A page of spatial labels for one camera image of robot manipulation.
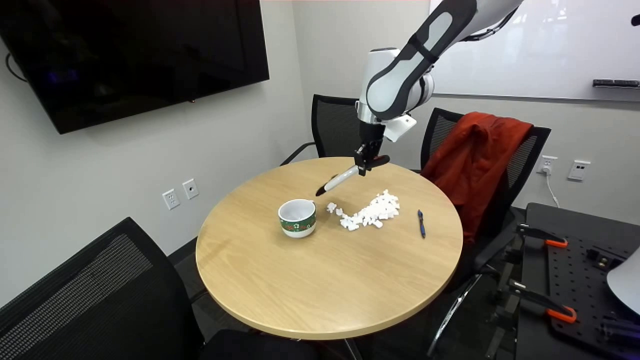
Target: wall-mounted tv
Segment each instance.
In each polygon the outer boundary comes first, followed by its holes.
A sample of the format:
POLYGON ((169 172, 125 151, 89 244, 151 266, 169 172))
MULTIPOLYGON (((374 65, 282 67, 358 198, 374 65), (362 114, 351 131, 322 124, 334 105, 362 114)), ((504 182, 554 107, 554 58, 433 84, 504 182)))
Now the wall-mounted tv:
POLYGON ((259 0, 2 0, 0 36, 61 134, 269 79, 259 0))

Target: round wooden table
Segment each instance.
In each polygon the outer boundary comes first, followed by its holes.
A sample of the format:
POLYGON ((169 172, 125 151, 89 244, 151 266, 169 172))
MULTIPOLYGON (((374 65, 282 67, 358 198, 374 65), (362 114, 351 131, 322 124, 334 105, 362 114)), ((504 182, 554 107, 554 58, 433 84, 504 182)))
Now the round wooden table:
POLYGON ((351 165, 352 158, 320 158, 274 168, 216 205, 198 235, 196 263, 223 309, 270 334, 345 339, 397 324, 443 290, 462 250, 460 218, 449 199, 393 164, 316 198, 322 184, 351 165), (401 208, 381 229, 350 232, 326 211, 334 202, 356 213, 384 189, 401 208), (278 208, 291 199, 316 202, 316 230, 306 238, 289 238, 280 228, 278 208))

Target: blue pen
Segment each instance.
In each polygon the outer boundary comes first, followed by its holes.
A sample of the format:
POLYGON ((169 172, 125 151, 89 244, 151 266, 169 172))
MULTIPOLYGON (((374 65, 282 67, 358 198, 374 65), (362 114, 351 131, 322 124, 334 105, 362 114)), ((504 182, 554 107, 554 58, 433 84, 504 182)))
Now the blue pen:
POLYGON ((422 216, 422 212, 418 210, 418 219, 420 219, 420 233, 422 234, 422 238, 424 239, 427 234, 424 233, 424 217, 422 216))

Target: black mesh chair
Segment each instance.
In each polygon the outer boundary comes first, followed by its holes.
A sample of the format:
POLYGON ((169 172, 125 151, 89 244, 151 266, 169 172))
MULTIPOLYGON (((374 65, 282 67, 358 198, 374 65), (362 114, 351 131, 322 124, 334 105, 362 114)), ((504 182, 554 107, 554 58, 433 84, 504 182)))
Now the black mesh chair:
POLYGON ((303 144, 280 166, 290 163, 302 150, 316 146, 319 158, 327 156, 353 156, 360 146, 360 119, 356 101, 346 97, 314 95, 311 107, 313 142, 303 144))
MULTIPOLYGON (((463 114, 440 108, 433 110, 422 141, 420 168, 424 168, 429 161, 429 157, 444 142, 462 116, 463 114)), ((515 224, 521 219, 518 213, 510 211, 511 204, 529 178, 550 133, 550 129, 532 127, 509 161, 498 188, 484 211, 483 219, 477 232, 476 243, 471 248, 463 250, 458 267, 447 285, 446 291, 449 292, 463 285, 465 286, 442 320, 440 328, 427 352, 428 356, 433 355, 436 344, 451 316, 456 312, 478 280, 484 274, 495 274, 495 269, 488 267, 487 264, 513 239, 515 224)))
POLYGON ((310 345, 220 331, 204 345, 184 285, 126 218, 0 309, 0 360, 317 359, 310 345))

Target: black pegboard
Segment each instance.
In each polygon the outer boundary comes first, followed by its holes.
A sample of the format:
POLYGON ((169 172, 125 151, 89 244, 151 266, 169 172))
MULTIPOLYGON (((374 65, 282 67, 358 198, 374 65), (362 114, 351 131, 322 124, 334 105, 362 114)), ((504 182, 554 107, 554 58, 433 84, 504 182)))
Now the black pegboard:
POLYGON ((568 324, 552 318, 552 332, 611 358, 640 359, 640 348, 606 343, 597 331, 605 316, 630 321, 640 321, 640 316, 616 298, 607 285, 607 273, 594 267, 586 257, 586 251, 594 246, 624 258, 631 255, 635 247, 621 249, 583 239, 567 239, 569 246, 565 249, 548 247, 549 293, 553 300, 574 308, 577 320, 568 324))

